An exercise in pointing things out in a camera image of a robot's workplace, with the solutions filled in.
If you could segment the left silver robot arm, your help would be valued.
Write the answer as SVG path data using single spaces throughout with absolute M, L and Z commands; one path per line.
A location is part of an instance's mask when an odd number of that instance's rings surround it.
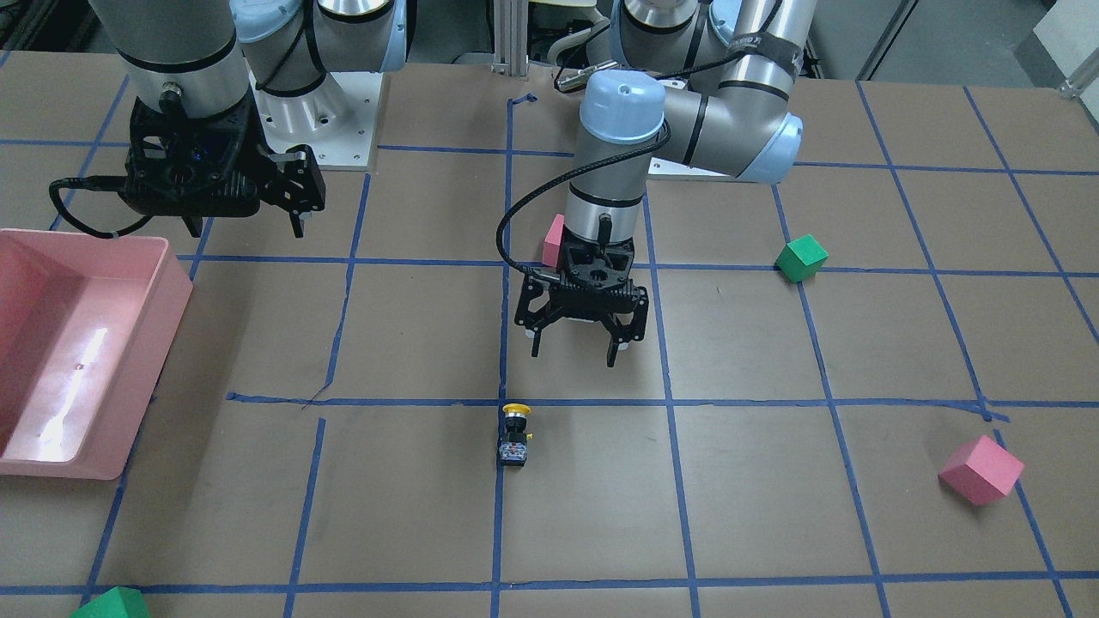
M 497 249 L 523 275 L 514 314 L 539 354 L 562 319 L 596 322 L 607 364 L 642 340 L 650 294 L 632 282 L 635 229 L 653 158 L 737 181 L 781 181 L 800 148 L 789 98 L 813 1 L 617 1 L 593 36 L 599 54 L 564 82 L 581 88 L 574 167 L 502 216 Z M 562 189 L 560 238 L 542 266 L 510 257 L 510 221 Z

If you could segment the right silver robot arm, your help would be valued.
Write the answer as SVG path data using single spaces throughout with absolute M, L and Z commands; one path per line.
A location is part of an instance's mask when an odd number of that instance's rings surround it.
M 122 176 L 73 181 L 113 192 L 137 222 L 199 236 L 209 218 L 282 209 L 295 236 L 325 208 L 314 145 L 349 120 L 336 73 L 400 70 L 415 1 L 95 1 L 135 89 Z

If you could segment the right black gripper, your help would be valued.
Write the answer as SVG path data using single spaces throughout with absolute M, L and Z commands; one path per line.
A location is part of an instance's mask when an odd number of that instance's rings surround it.
M 244 126 L 242 144 L 233 172 L 243 177 L 245 198 L 233 216 L 255 216 L 260 203 L 282 209 L 290 219 L 292 234 L 306 236 L 306 219 L 325 210 L 325 179 L 307 144 L 298 144 L 285 153 L 271 152 L 255 103 L 236 103 L 233 112 Z M 203 235 L 204 216 L 185 216 L 190 236 Z

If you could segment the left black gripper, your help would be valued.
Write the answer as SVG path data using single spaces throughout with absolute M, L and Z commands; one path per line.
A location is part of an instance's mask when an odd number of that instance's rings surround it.
M 514 323 L 532 340 L 531 355 L 539 357 L 543 332 L 560 318 L 601 322 L 609 333 L 607 367 L 615 367 L 621 349 L 642 341 L 647 332 L 650 297 L 628 275 L 628 285 L 611 293 L 593 293 L 562 282 L 562 272 L 550 278 L 526 276 L 519 286 Z

